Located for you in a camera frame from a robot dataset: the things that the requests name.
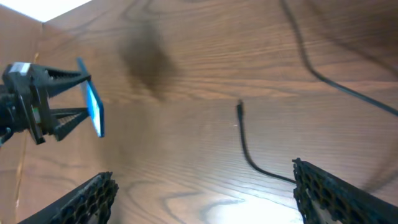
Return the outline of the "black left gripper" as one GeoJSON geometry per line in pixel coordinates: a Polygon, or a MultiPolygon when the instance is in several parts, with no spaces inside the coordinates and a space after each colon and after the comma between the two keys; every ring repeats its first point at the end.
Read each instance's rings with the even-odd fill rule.
{"type": "MultiPolygon", "coordinates": [[[[14,133],[25,130],[36,144],[45,142],[40,127],[37,89],[44,84],[49,98],[55,97],[70,88],[91,80],[84,71],[70,71],[49,68],[27,62],[14,62],[7,65],[2,74],[1,85],[1,145],[14,133]]],[[[51,129],[57,141],[63,140],[82,121],[89,117],[87,108],[59,108],[50,110],[51,129]]]]}

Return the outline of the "blue Galaxy smartphone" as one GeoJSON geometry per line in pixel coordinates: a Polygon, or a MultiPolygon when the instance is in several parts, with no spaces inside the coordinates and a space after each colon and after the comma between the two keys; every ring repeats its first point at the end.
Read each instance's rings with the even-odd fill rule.
{"type": "Polygon", "coordinates": [[[83,97],[85,99],[88,113],[93,127],[99,138],[105,136],[104,131],[104,106],[101,98],[96,91],[94,83],[91,81],[91,75],[87,71],[82,58],[77,58],[78,68],[84,75],[88,75],[88,79],[80,84],[83,97]]]}

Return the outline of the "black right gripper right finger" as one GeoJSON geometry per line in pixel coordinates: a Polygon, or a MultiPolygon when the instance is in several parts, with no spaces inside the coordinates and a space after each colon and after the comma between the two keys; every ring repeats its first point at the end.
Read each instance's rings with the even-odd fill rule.
{"type": "Polygon", "coordinates": [[[299,158],[294,189],[304,223],[397,224],[397,207],[299,158]]]}

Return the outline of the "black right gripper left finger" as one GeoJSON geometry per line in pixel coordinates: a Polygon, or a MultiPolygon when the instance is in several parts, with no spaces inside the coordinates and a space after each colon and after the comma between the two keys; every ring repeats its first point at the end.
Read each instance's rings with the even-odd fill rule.
{"type": "Polygon", "coordinates": [[[112,174],[100,172],[21,223],[107,224],[119,189],[112,174]]]}

